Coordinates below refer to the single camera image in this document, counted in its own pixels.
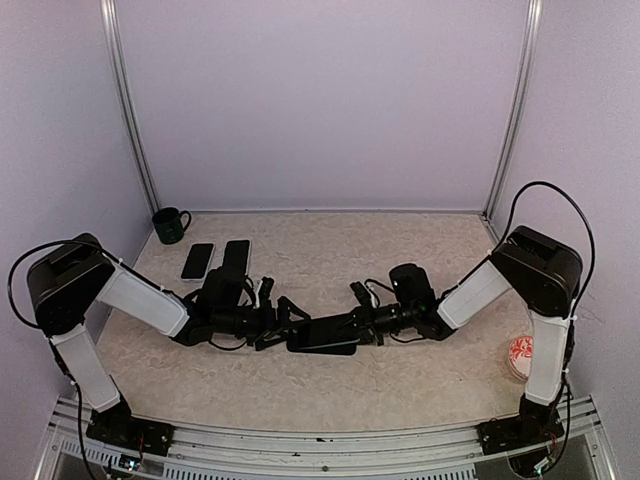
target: table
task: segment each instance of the table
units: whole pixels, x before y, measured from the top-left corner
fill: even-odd
[[[314,317],[357,305],[349,283],[388,282],[396,265],[426,269],[439,294],[491,248],[475,215],[420,213],[199,214],[184,240],[152,235],[135,267],[184,295],[178,277],[190,246],[214,242],[215,267],[228,240],[252,240],[250,275],[271,276]],[[393,298],[378,291],[384,303]],[[360,346],[352,357],[187,348],[113,311],[98,342],[107,369],[134,414],[209,426],[300,432],[423,427],[517,411],[523,384],[509,372],[509,341],[529,331],[524,305],[509,292],[444,342]],[[216,336],[224,345],[237,340]]]

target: mug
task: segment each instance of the mug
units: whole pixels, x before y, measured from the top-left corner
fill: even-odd
[[[182,225],[182,217],[184,215],[189,218],[187,223]],[[154,213],[151,221],[160,241],[165,245],[173,245],[184,237],[184,232],[187,231],[191,224],[191,214],[186,210],[181,212],[175,207],[167,207]]]

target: black smartphone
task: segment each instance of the black smartphone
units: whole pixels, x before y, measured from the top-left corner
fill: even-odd
[[[183,282],[202,282],[209,271],[215,245],[213,243],[196,243],[191,246],[187,261],[180,274]]]
[[[251,241],[231,240],[227,242],[222,259],[223,267],[232,267],[244,274],[249,273],[249,257],[251,255]]]

